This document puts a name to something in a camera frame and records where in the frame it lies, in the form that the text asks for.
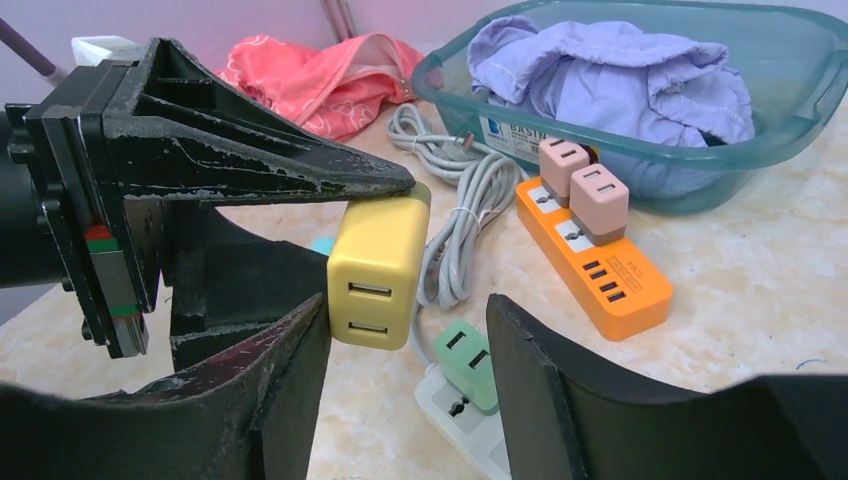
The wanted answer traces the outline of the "green plug adapter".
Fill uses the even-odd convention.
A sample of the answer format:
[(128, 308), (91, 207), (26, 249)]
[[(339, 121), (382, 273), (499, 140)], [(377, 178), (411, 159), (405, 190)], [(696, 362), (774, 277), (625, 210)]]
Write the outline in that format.
[(473, 325), (457, 320), (431, 344), (445, 378), (484, 415), (499, 410), (489, 342)]

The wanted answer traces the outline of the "pink plug adapter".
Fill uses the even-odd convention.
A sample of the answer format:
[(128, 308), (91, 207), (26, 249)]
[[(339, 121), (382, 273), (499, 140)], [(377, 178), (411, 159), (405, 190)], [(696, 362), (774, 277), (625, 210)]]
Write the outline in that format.
[(628, 187), (600, 163), (571, 174), (569, 208), (572, 219), (596, 246), (624, 236), (629, 197)]
[(584, 146), (565, 139), (546, 138), (539, 143), (539, 170), (542, 184), (552, 198), (567, 207), (571, 175), (591, 163), (591, 154)]

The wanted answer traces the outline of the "orange power strip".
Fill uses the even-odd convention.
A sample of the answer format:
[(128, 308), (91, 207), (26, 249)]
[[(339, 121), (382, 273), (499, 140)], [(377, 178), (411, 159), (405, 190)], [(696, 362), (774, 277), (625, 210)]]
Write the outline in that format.
[(667, 320), (673, 286), (633, 242), (592, 244), (539, 177), (515, 195), (518, 218), (602, 337), (622, 341)]

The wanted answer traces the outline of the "teal blue plug adapter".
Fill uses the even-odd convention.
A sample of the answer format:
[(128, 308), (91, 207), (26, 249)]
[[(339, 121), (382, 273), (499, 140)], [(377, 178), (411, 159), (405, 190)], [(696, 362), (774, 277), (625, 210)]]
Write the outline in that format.
[(335, 246), (335, 237), (319, 237), (310, 245), (310, 249), (316, 253), (329, 256)]

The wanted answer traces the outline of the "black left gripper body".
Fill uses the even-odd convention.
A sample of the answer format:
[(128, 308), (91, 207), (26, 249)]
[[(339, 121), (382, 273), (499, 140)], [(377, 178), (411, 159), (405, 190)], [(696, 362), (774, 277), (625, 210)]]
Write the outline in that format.
[(147, 353), (155, 295), (103, 126), (133, 65), (77, 67), (41, 103), (1, 107), (1, 286), (58, 283), (74, 293), (84, 338), (113, 358)]

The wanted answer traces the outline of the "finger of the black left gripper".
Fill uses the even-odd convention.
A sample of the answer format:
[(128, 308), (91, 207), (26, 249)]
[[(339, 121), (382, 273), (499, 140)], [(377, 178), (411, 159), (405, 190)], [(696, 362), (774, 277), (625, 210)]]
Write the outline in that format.
[(237, 91), (178, 41), (153, 38), (103, 111), (129, 199), (333, 202), (397, 196), (403, 166), (312, 134)]
[(253, 234), (212, 207), (173, 204), (163, 280), (175, 370), (258, 333), (326, 289), (328, 257)]

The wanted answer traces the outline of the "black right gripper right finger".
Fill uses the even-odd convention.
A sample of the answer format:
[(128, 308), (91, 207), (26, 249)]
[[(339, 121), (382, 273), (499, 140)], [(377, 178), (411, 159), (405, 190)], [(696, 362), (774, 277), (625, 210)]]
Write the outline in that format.
[(847, 379), (761, 375), (709, 394), (626, 369), (503, 294), (486, 325), (516, 479), (843, 479)]

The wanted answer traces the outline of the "yellow plug adapter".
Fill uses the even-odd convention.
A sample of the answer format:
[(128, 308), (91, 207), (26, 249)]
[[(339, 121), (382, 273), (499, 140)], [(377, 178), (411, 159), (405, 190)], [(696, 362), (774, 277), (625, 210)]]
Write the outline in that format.
[(348, 203), (327, 262), (332, 336), (395, 351), (406, 345), (427, 241), (431, 191)]

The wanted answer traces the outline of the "white power strip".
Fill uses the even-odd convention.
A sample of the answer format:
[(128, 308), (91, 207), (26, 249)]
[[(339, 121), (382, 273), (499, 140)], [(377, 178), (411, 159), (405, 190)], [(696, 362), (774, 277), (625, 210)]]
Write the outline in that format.
[(428, 421), (484, 479), (512, 478), (499, 412), (483, 414), (436, 364), (425, 369), (414, 396)]

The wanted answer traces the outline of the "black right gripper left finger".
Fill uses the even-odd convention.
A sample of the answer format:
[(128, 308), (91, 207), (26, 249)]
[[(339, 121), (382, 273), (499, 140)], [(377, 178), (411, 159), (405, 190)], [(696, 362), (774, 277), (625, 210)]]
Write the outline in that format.
[(5, 479), (303, 479), (328, 366), (325, 298), (135, 393), (1, 387)]

